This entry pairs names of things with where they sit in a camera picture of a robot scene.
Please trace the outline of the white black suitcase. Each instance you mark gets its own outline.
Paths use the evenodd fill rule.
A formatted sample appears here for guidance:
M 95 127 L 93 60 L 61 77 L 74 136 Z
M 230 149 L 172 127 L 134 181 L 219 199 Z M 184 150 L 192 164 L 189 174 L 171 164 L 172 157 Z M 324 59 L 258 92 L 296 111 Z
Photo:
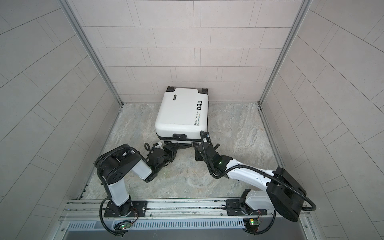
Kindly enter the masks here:
M 155 121 L 158 138 L 180 147 L 197 147 L 208 131 L 208 89 L 168 86 Z

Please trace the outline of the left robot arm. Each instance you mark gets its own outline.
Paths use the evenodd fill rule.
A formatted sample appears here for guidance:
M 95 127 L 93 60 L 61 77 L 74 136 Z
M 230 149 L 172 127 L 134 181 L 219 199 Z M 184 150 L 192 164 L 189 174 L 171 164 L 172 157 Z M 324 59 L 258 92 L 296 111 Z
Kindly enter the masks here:
M 147 157 L 128 144 L 123 144 L 103 155 L 95 161 L 97 175 L 104 186 L 107 199 L 111 201 L 110 209 L 120 216 L 126 216 L 133 207 L 124 177 L 134 172 L 144 182 L 149 183 L 158 172 L 174 161 L 179 149 L 177 143 L 161 142 L 152 147 L 145 144 Z

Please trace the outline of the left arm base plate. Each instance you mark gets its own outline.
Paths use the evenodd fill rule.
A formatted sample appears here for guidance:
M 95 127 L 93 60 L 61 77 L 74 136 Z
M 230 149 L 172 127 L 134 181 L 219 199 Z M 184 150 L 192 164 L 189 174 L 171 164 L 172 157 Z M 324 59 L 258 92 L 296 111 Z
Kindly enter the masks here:
M 110 201 L 104 210 L 104 217 L 118 218 L 118 217 L 144 217 L 146 214 L 148 202 L 147 201 L 128 201 L 121 206 L 116 206 L 113 201 Z

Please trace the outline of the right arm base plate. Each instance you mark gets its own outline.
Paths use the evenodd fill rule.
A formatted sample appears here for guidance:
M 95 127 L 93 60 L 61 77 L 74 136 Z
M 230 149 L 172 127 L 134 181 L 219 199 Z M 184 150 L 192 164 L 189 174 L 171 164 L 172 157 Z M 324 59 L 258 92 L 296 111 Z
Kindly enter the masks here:
M 228 216 L 266 216 L 266 209 L 253 210 L 239 199 L 226 200 L 224 209 Z

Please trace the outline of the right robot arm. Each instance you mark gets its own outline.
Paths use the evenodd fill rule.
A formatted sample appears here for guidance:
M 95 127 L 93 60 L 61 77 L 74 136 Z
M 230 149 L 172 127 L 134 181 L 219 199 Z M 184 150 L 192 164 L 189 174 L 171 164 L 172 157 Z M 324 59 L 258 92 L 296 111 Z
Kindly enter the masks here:
M 267 203 L 277 213 L 291 222 L 298 221 L 300 213 L 306 210 L 303 204 L 308 199 L 307 193 L 287 170 L 280 167 L 274 171 L 258 169 L 220 155 L 216 149 L 217 146 L 209 143 L 195 147 L 196 161 L 204 161 L 212 177 L 239 180 L 265 191 Z

